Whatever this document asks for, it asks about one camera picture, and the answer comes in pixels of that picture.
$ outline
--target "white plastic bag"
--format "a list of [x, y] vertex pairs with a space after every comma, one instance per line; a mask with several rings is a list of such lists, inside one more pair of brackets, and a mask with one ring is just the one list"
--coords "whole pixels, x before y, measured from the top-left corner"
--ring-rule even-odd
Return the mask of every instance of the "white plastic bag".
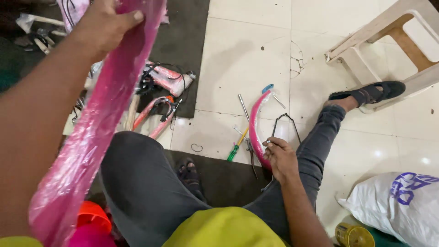
[[439, 246], [439, 178], [384, 173], [357, 184], [338, 203], [357, 220], [411, 247]]

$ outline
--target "black sandal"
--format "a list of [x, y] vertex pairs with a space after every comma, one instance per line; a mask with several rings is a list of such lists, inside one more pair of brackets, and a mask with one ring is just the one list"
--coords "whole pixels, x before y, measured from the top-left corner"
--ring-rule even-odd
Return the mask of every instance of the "black sandal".
[[[195, 162], [191, 158], [184, 158], [179, 160], [177, 163], [179, 164], [177, 177], [195, 197], [206, 203], [206, 198], [202, 192], [200, 176], [197, 173]], [[187, 165], [189, 163], [194, 164], [194, 166], [188, 167]]]
[[[376, 87], [382, 87], [383, 91], [378, 90]], [[375, 104], [386, 99], [398, 97], [405, 90], [406, 85], [400, 81], [382, 81], [352, 91], [333, 93], [329, 96], [329, 100], [353, 96], [358, 102], [358, 107], [360, 107], [365, 104]]]

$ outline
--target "dark gray jeans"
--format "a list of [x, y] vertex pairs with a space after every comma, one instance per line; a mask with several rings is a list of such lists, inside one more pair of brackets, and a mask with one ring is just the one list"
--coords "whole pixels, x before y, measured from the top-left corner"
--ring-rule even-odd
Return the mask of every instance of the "dark gray jeans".
[[[338, 105], [324, 107], [297, 149], [300, 178], [314, 208], [324, 163], [345, 114]], [[135, 132], [114, 135], [101, 164], [101, 177], [114, 221], [131, 247], [162, 246], [193, 213], [212, 208], [184, 187], [158, 142]], [[279, 182], [270, 183], [244, 208], [290, 241]]]

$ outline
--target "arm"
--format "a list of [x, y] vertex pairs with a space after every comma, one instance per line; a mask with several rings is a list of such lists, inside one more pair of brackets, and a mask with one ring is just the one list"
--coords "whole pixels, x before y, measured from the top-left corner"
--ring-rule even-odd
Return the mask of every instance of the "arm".
[[295, 247], [332, 247], [314, 212], [299, 177], [297, 157], [284, 140], [271, 137], [264, 158], [270, 161], [273, 175], [280, 182], [285, 212], [290, 227], [291, 244]]
[[29, 202], [56, 158], [91, 65], [142, 20], [139, 11], [116, 15], [113, 0], [96, 0], [75, 30], [0, 97], [0, 237], [29, 236]]

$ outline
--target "fingernail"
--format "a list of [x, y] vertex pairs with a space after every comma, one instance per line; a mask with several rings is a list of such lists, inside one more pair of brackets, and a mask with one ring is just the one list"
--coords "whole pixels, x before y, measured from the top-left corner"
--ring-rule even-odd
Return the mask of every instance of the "fingernail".
[[134, 19], [136, 19], [136, 21], [141, 21], [141, 20], [143, 20], [143, 13], [142, 13], [141, 11], [137, 11], [137, 12], [134, 14]]

